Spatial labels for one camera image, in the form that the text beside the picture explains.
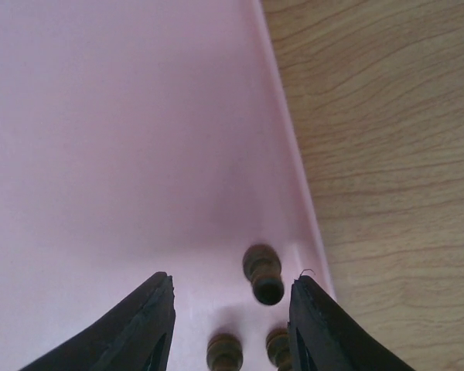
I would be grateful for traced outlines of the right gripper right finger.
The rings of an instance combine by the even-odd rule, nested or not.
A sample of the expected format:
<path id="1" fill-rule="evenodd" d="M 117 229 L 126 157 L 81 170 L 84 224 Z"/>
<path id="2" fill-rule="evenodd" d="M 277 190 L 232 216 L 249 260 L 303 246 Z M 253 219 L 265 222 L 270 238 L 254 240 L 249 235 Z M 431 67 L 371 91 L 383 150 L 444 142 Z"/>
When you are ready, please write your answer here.
<path id="1" fill-rule="evenodd" d="M 289 345 L 294 370 L 411 370 L 369 335 L 311 277 L 292 285 Z"/>

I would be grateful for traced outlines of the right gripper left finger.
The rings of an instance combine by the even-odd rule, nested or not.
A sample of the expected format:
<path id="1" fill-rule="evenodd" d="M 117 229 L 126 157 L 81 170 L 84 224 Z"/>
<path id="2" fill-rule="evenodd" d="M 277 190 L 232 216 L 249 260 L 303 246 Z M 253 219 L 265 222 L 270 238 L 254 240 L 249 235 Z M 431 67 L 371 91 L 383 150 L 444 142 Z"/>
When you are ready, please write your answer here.
<path id="1" fill-rule="evenodd" d="M 176 320 L 172 277 L 157 272 L 82 332 L 24 370 L 165 370 Z"/>

